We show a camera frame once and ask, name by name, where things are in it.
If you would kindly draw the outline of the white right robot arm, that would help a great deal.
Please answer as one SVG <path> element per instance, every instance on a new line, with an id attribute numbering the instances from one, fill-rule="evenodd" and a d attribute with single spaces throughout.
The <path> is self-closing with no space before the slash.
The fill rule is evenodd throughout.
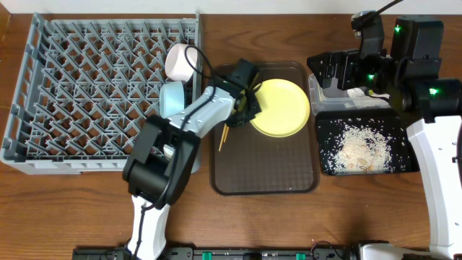
<path id="1" fill-rule="evenodd" d="M 461 81 L 439 75 L 443 22 L 429 15 L 396 19 L 390 50 L 383 47 L 378 12 L 353 16 L 360 46 L 307 59 L 321 87 L 367 87 L 389 96 L 417 157 L 430 218 L 427 251 L 369 241 L 351 259 L 459 259 L 461 257 Z"/>

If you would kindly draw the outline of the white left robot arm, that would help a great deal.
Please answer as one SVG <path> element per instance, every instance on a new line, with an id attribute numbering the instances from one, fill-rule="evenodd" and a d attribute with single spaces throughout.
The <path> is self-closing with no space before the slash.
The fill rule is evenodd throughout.
<path id="1" fill-rule="evenodd" d="M 240 59 L 230 75 L 212 72 L 204 93 L 181 112 L 146 120 L 123 169 L 135 207 L 125 259 L 157 259 L 163 252 L 170 206 L 188 183 L 202 138 L 217 124 L 242 126 L 261 112 L 258 73 Z"/>

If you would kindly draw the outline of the pale pink bowl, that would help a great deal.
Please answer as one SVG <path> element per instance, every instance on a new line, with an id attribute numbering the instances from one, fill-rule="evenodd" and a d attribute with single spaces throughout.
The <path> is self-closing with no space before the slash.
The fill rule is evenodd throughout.
<path id="1" fill-rule="evenodd" d="M 197 60 L 198 53 L 194 47 L 177 43 L 167 54 L 165 73 L 173 81 L 187 82 L 193 76 Z"/>

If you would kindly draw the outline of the yellow round plate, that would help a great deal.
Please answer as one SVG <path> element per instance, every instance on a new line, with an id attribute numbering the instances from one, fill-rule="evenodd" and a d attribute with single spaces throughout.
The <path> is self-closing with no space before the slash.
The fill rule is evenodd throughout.
<path id="1" fill-rule="evenodd" d="M 305 91 L 287 79 L 267 79 L 255 87 L 261 112 L 250 121 L 269 137 L 289 137 L 300 131 L 310 117 Z"/>

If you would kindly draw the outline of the wooden chopstick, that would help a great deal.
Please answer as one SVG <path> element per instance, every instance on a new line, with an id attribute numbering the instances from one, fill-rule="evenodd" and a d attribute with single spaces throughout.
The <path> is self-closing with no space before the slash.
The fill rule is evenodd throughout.
<path id="1" fill-rule="evenodd" d="M 219 149 L 218 149 L 219 152 L 222 150 L 223 144 L 224 143 L 222 142 L 222 136 L 221 136 L 220 143 L 219 143 Z"/>
<path id="2" fill-rule="evenodd" d="M 223 143 L 225 143 L 226 140 L 227 140 L 228 132 L 229 132 L 229 126 L 227 124 L 225 124 L 224 129 L 223 129 L 223 135 L 222 135 L 222 142 Z"/>

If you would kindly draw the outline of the white ribbed cup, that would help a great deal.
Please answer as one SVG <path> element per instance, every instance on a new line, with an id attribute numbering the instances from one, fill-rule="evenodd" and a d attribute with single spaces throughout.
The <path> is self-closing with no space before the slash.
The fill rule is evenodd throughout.
<path id="1" fill-rule="evenodd" d="M 168 145 L 168 144 L 165 144 L 163 146 L 163 153 L 164 153 L 164 156 L 167 158 L 167 159 L 171 159 L 172 156 L 174 155 L 174 152 L 175 152 L 175 148 Z"/>

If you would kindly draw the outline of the light blue bowl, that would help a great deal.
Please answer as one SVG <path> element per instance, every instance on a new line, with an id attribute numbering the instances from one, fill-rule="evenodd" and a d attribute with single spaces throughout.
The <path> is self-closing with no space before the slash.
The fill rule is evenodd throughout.
<path id="1" fill-rule="evenodd" d="M 160 89 L 160 116 L 167 118 L 181 112 L 185 108 L 183 83 L 168 82 Z"/>

